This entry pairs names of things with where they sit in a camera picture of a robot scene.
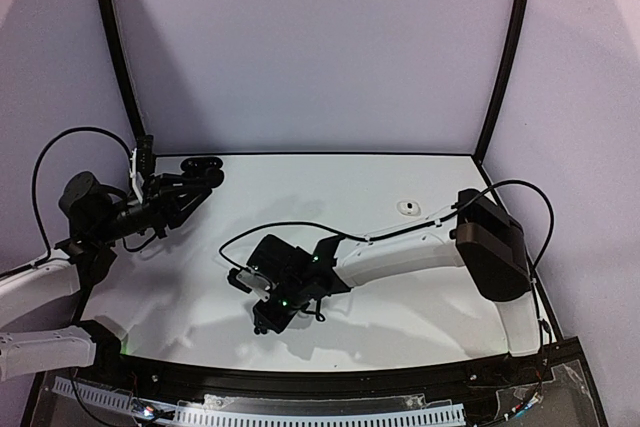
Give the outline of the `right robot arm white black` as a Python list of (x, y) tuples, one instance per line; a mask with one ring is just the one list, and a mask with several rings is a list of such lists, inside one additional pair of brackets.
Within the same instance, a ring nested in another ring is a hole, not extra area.
[(451, 213), (396, 232), (353, 240), (320, 239), (312, 252), (269, 234), (228, 282), (257, 295), (254, 332), (282, 333), (299, 313), (323, 317), (324, 299), (384, 278), (427, 269), (463, 267), (498, 312), (513, 357), (542, 346), (542, 318), (522, 225), (476, 189), (458, 193)]

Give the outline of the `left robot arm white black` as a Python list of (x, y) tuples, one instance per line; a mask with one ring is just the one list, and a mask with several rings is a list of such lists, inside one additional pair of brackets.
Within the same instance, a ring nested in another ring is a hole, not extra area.
[[(67, 184), (59, 206), (70, 236), (51, 258), (38, 259), (1, 280), (1, 324), (63, 297), (89, 291), (102, 282), (117, 254), (117, 241), (152, 230), (158, 238), (184, 224), (224, 180), (220, 170), (153, 175), (140, 197), (100, 183), (84, 171)], [(65, 369), (116, 368), (120, 339), (95, 320), (67, 327), (1, 334), (1, 378)]]

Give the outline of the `white earbud charging case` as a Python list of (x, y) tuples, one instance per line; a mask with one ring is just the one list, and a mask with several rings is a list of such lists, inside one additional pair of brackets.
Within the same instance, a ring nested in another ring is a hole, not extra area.
[(413, 200), (401, 200), (397, 204), (397, 209), (401, 215), (409, 217), (419, 216), (421, 213), (420, 205)]

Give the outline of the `black earbud charging case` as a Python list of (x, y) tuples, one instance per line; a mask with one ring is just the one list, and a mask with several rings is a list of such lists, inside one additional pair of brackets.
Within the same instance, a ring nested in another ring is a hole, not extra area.
[(223, 165), (216, 156), (189, 157), (181, 162), (180, 168), (184, 178), (217, 188), (224, 182)]

